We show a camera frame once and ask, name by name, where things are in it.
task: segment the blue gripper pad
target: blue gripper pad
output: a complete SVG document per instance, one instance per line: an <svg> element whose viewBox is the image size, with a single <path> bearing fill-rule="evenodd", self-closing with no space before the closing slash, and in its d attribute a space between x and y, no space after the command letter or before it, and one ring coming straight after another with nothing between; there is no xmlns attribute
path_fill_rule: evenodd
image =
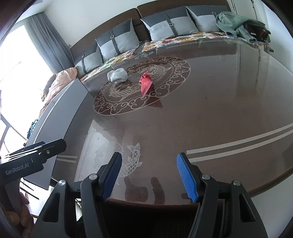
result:
<svg viewBox="0 0 293 238"><path fill-rule="evenodd" d="M118 152L115 152L99 179L99 183L103 187L101 196L102 201L105 202L106 199L111 196L121 166L122 155Z"/></svg>
<svg viewBox="0 0 293 238"><path fill-rule="evenodd" d="M196 182L193 179L181 154L177 155L177 168L188 197L191 198L193 202L196 202L198 199L198 194L196 191Z"/></svg>

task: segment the circular pattern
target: circular pattern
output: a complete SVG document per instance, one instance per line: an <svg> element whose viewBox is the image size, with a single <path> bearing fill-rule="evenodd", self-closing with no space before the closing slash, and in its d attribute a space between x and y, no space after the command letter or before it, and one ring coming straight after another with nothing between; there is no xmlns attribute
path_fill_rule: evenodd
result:
<svg viewBox="0 0 293 238"><path fill-rule="evenodd" d="M188 78L190 65L177 57L148 59L125 69L127 81L106 83L94 100L94 109L103 115L117 115L150 105L167 96ZM142 97L140 77L148 71L154 87Z"/></svg>

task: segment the red envelope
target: red envelope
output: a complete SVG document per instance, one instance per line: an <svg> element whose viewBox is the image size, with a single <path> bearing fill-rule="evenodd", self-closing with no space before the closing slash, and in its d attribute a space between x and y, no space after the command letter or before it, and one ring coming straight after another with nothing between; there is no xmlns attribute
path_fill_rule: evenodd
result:
<svg viewBox="0 0 293 238"><path fill-rule="evenodd" d="M144 97L150 89L151 85L153 84L153 81L151 80L149 73L145 72L141 76L139 82L142 84L140 90L142 92L142 96Z"/></svg>

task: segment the tan pillow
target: tan pillow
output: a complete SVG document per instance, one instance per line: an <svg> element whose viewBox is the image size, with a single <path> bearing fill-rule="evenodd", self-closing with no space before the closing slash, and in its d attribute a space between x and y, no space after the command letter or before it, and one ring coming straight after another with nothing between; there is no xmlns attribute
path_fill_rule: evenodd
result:
<svg viewBox="0 0 293 238"><path fill-rule="evenodd" d="M49 92L44 100L44 106L40 111L39 117L41 117L42 113L52 101L52 99L63 89L65 88L71 81L75 80L77 76L77 68L72 67L66 70L63 70L56 74L56 79L52 83L49 88Z"/></svg>

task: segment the table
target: table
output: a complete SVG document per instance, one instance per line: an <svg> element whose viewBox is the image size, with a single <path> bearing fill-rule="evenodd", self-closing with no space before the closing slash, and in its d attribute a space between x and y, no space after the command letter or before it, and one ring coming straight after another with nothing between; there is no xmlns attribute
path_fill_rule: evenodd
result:
<svg viewBox="0 0 293 238"><path fill-rule="evenodd" d="M107 73L120 67L128 81L107 83ZM146 70L154 89L141 98L137 80ZM53 176L82 180L117 151L124 165L112 198L189 204L176 167L177 154L185 152L203 173L238 179L257 195L292 174L292 80L273 57L237 39L134 56L84 82L90 93L68 128Z"/></svg>

